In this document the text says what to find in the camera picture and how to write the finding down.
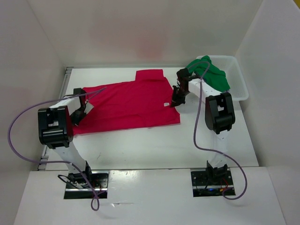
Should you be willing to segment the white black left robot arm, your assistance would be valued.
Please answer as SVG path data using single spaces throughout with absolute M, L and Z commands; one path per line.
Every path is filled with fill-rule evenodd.
M 38 133 L 41 144 L 53 149 L 68 168 L 70 185 L 87 188 L 93 183 L 91 168 L 73 144 L 74 131 L 92 110 L 88 95 L 82 88 L 48 108 L 38 110 Z

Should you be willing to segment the red t shirt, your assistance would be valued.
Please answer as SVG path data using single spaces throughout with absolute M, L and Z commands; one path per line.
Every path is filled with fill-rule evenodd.
M 75 135 L 180 124 L 173 89 L 162 69 L 138 70 L 135 80 L 85 87 L 92 110 L 73 126 Z

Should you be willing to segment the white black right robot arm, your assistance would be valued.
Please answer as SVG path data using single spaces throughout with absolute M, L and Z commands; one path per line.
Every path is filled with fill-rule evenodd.
M 197 149 L 213 152 L 215 155 L 207 161 L 205 178 L 210 184 L 218 184 L 225 179 L 227 173 L 226 159 L 227 138 L 235 123 L 235 112 L 232 96 L 228 92 L 220 92 L 209 86 L 198 72 L 190 73 L 187 68 L 177 72 L 177 85 L 173 86 L 171 107 L 185 103 L 186 96 L 193 93 L 199 97 L 199 105 L 193 131 L 193 142 Z M 204 103 L 204 121 L 207 129 L 213 132 L 213 147 L 207 149 L 196 143 L 197 125 Z

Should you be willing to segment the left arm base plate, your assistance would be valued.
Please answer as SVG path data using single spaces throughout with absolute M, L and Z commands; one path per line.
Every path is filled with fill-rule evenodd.
M 66 184 L 64 199 L 92 199 L 94 194 L 88 185 L 71 181 L 70 175 L 58 175 L 58 178 Z M 108 171 L 93 171 L 91 185 L 99 199 L 106 199 L 108 195 Z

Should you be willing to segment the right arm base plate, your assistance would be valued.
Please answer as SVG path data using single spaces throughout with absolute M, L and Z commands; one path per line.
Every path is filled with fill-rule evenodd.
M 225 175 L 216 178 L 208 178 L 204 169 L 191 170 L 191 182 L 193 197 L 211 197 L 222 196 L 225 190 L 225 196 L 234 196 L 234 184 L 231 171 L 227 170 Z

